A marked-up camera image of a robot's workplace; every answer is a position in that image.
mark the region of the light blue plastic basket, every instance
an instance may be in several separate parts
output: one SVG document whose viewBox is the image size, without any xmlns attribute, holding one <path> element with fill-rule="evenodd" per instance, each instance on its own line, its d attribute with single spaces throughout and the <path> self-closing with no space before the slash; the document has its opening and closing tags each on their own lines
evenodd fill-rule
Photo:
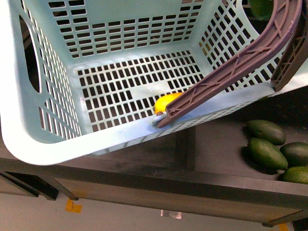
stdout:
<svg viewBox="0 0 308 231">
<path fill-rule="evenodd" d="M 150 125 L 156 99 L 185 91 L 258 37 L 240 0 L 2 0 L 0 8 L 2 133 L 28 163 L 108 153 L 273 94 L 264 82 L 281 54 L 172 125 Z M 39 92 L 28 78 L 20 17 Z"/>
</svg>

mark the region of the basket bottom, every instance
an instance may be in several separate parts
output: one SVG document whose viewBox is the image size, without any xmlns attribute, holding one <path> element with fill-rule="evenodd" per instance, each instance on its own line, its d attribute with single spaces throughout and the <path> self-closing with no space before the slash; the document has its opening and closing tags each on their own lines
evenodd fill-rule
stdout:
<svg viewBox="0 0 308 231">
<path fill-rule="evenodd" d="M 91 132 L 154 115 L 159 97 L 183 92 L 204 77 L 196 60 L 187 49 L 79 69 Z"/>
</svg>

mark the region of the avocado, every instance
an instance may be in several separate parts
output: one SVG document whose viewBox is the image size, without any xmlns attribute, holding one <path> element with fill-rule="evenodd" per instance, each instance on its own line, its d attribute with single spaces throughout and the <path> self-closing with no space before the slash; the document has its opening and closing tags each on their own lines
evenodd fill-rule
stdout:
<svg viewBox="0 0 308 231">
<path fill-rule="evenodd" d="M 288 168 L 283 173 L 282 180 L 293 183 L 308 184 L 308 167 L 297 166 Z"/>
<path fill-rule="evenodd" d="M 252 136 L 271 142 L 274 145 L 283 145 L 286 135 L 281 127 L 267 120 L 250 120 L 247 128 Z"/>
<path fill-rule="evenodd" d="M 280 152 L 287 159 L 289 166 L 308 165 L 308 144 L 303 142 L 293 142 L 285 144 L 280 148 Z"/>
<path fill-rule="evenodd" d="M 270 19 L 274 2 L 273 0 L 249 0 L 251 6 L 251 13 L 259 20 Z"/>
<path fill-rule="evenodd" d="M 254 161 L 264 167 L 278 170 L 287 169 L 288 162 L 279 149 L 271 142 L 251 138 L 248 142 L 248 150 Z"/>
</svg>

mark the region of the orange tape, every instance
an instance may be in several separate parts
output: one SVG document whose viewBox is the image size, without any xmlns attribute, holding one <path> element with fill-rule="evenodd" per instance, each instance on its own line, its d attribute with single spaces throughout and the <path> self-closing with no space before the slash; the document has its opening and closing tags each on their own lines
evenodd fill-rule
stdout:
<svg viewBox="0 0 308 231">
<path fill-rule="evenodd" d="M 71 199 L 67 199 L 65 210 L 72 213 L 81 213 L 82 205 L 76 205 Z"/>
</svg>

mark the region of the basket grid slot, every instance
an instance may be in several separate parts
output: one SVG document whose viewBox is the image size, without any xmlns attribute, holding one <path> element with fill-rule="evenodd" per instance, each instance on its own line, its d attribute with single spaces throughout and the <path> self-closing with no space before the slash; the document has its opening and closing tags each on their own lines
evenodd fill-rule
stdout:
<svg viewBox="0 0 308 231">
<path fill-rule="evenodd" d="M 95 24 L 89 22 L 86 3 L 80 2 L 78 6 L 68 4 L 67 0 L 49 2 L 73 58 L 187 40 L 203 0 L 183 2 L 185 6 L 179 9 L 179 14 Z"/>
<path fill-rule="evenodd" d="M 203 78 L 190 51 L 78 70 L 77 74 L 93 131 L 152 116 L 159 97 L 183 92 Z M 136 88 L 158 82 L 169 91 L 141 98 L 132 94 Z"/>
</svg>

